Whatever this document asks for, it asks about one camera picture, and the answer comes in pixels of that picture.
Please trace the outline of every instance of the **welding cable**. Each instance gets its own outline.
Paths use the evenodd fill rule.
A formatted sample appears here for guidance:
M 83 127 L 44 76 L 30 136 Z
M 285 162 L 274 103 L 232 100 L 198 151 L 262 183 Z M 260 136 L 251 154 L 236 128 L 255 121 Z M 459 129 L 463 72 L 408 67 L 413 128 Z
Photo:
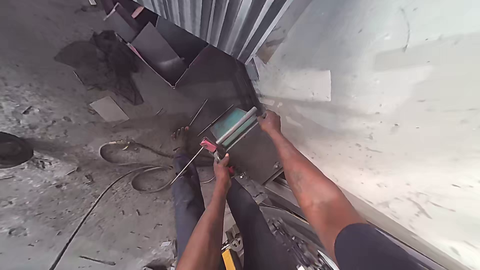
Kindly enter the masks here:
M 80 230 L 81 226 L 85 223 L 85 221 L 87 220 L 88 216 L 90 216 L 90 214 L 92 213 L 92 211 L 95 209 L 95 207 L 97 206 L 97 204 L 100 202 L 100 200 L 103 198 L 103 196 L 105 195 L 105 193 L 107 193 L 108 190 L 110 190 L 114 184 L 116 184 L 118 181 L 120 181 L 121 179 L 123 179 L 125 176 L 129 175 L 130 173 L 133 173 L 133 172 L 137 172 L 137 171 L 140 171 L 140 170 L 147 170 L 147 169 L 150 169 L 152 168 L 153 166 L 152 165 L 149 165 L 149 166 L 143 166 L 143 167 L 140 167 L 140 168 L 137 168 L 135 170 L 131 170 L 129 171 L 128 173 L 120 176 L 119 178 L 117 178 L 115 181 L 113 181 L 110 185 L 108 185 L 108 187 L 100 194 L 100 196 L 95 200 L 95 203 L 93 203 L 92 207 L 88 210 L 88 212 L 84 215 L 84 217 L 82 218 L 82 220 L 80 221 L 80 223 L 78 224 L 77 228 L 75 229 L 75 231 L 71 234 L 70 238 L 68 239 L 67 243 L 65 244 L 65 246 L 62 248 L 62 250 L 60 251 L 60 253 L 57 255 L 57 257 L 55 258 L 55 261 L 53 261 L 52 263 L 52 266 L 49 268 L 49 270 L 54 270 L 58 263 L 60 262 L 60 259 L 62 258 L 63 254 L 65 254 L 65 251 L 67 250 L 68 246 L 70 245 L 70 243 L 72 242 L 73 238 L 77 235 L 78 231 Z
M 112 164 L 115 164 L 115 165 L 118 165 L 118 166 L 126 166 L 126 165 L 134 165 L 134 164 L 141 164 L 141 163 L 138 163 L 138 162 L 130 162 L 130 163 L 118 163 L 118 162 L 113 162 L 113 161 L 110 161 L 108 160 L 108 158 L 106 158 L 103 153 L 102 153 L 102 148 L 107 146 L 107 145 L 121 145 L 121 144 L 124 144 L 126 145 L 126 148 L 132 146 L 132 145 L 138 145 L 142 148 L 145 148 L 147 150 L 150 150 L 151 152 L 159 155 L 159 156 L 162 156 L 162 157 L 167 157 L 167 158 L 170 158 L 170 157 L 173 157 L 172 155 L 170 154 L 166 154 L 166 153 L 162 153 L 162 152 L 159 152 L 159 151 L 156 151 L 148 146 L 145 146 L 143 144 L 139 144 L 137 142 L 134 142 L 134 141 L 124 141 L 124 140 L 120 140 L 120 141 L 113 141 L 113 142 L 107 142 L 107 143 L 104 143 L 102 144 L 99 148 L 98 148 L 98 155 L 103 159 L 105 160 L 106 162 L 108 163 L 112 163 Z M 164 184 L 163 186 L 157 188 L 157 189 L 154 189 L 154 190 L 149 190 L 149 189 L 142 189 L 140 188 L 140 185 L 139 185 L 139 176 L 146 173 L 146 172 L 151 172 L 151 171 L 154 171 L 154 170 L 171 170 L 173 169 L 171 166 L 159 166 L 159 165 L 154 165 L 154 164 L 146 164 L 148 166 L 151 166 L 150 168 L 148 169 L 145 169 L 143 171 L 139 171 L 137 172 L 133 177 L 132 177 L 132 180 L 130 180 L 130 185 L 132 186 L 132 188 L 136 191 L 140 191 L 140 192 L 145 192 L 145 193 L 155 193 L 155 192 L 159 192 L 159 191 L 162 191 L 164 190 L 165 188 L 171 186 L 172 182 L 173 181 L 169 181 L 168 183 Z M 205 184 L 205 183 L 208 183 L 210 181 L 212 181 L 214 179 L 214 177 L 212 177 L 210 180 L 207 180 L 207 181 L 200 181 L 201 184 Z

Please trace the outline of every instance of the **left hand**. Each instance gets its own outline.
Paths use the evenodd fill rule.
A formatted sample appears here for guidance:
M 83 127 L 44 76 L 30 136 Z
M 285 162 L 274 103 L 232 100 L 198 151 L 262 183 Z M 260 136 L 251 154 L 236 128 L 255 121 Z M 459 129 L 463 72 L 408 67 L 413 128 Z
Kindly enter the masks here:
M 230 188 L 230 186 L 232 185 L 232 182 L 230 180 L 230 173 L 228 172 L 229 160 L 230 156 L 227 153 L 225 157 L 218 163 L 216 161 L 214 161 L 213 163 L 213 171 L 215 172 L 217 183 L 225 184 L 227 189 Z

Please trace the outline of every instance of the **foot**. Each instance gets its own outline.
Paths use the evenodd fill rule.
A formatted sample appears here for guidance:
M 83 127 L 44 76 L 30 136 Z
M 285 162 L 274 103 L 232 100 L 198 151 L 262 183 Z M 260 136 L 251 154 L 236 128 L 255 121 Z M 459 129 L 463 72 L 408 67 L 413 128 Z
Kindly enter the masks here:
M 173 151 L 176 153 L 187 153 L 188 127 L 181 127 L 172 134 Z

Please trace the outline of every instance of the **welding rod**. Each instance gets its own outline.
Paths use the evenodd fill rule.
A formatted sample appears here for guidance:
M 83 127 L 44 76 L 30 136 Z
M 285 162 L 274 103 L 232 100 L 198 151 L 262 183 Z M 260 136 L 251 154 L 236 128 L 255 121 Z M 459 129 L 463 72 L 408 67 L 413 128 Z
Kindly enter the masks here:
M 197 118 L 198 114 L 200 113 L 200 111 L 204 108 L 205 104 L 207 103 L 208 101 L 208 98 L 205 99 L 204 103 L 202 104 L 202 106 L 200 107 L 200 109 L 198 109 L 198 112 L 197 114 L 195 115 L 195 117 L 192 119 L 192 121 L 190 122 L 190 124 L 188 126 L 191 126 L 193 124 L 193 121 L 195 121 L 195 119 Z
M 233 107 L 233 104 L 232 104 L 228 109 L 226 109 L 222 114 L 220 114 L 220 116 L 218 116 L 215 120 L 213 120 L 204 130 L 202 130 L 202 131 L 197 135 L 197 137 L 200 136 L 200 134 L 202 134 L 203 132 L 205 132 L 205 130 L 207 130 L 207 129 L 208 129 L 209 127 L 211 127 L 213 124 L 215 124 L 215 122 L 216 122 L 218 119 L 220 119 L 220 117 L 222 117 L 225 113 L 227 113 L 227 111 L 228 111 L 230 108 L 232 108 L 232 107 Z
M 200 154 L 200 152 L 204 149 L 204 147 L 200 148 L 200 150 L 198 150 L 198 152 L 195 154 L 195 156 L 193 156 L 193 158 L 187 163 L 187 165 L 185 165 L 185 167 L 179 172 L 179 174 L 177 174 L 177 176 L 175 177 L 175 179 L 173 179 L 172 182 L 170 182 L 170 185 L 173 184 L 173 182 L 175 182 L 175 180 L 181 175 L 181 173 L 188 167 L 188 165 L 190 165 L 190 163 L 198 156 L 198 154 Z
M 224 141 L 228 139 L 235 131 L 237 131 L 247 120 L 250 119 L 250 117 L 254 116 L 255 113 L 257 112 L 257 107 L 252 107 L 240 120 L 233 125 L 225 134 L 223 134 L 215 143 L 217 145 L 222 144 Z

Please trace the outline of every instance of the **jeans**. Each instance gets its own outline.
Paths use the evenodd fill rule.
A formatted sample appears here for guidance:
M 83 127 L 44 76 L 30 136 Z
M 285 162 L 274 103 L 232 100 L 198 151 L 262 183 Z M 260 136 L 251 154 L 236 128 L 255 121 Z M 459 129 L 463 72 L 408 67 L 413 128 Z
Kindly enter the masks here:
M 184 154 L 174 158 L 176 173 L 190 159 Z M 193 162 L 172 185 L 177 229 L 177 249 L 180 260 L 190 235 L 205 211 L 200 180 Z M 278 243 L 270 232 L 260 208 L 243 186 L 232 179 L 227 193 L 227 202 L 243 240 L 245 270 L 294 270 L 293 260 L 287 250 Z M 225 265 L 220 256 L 219 269 Z

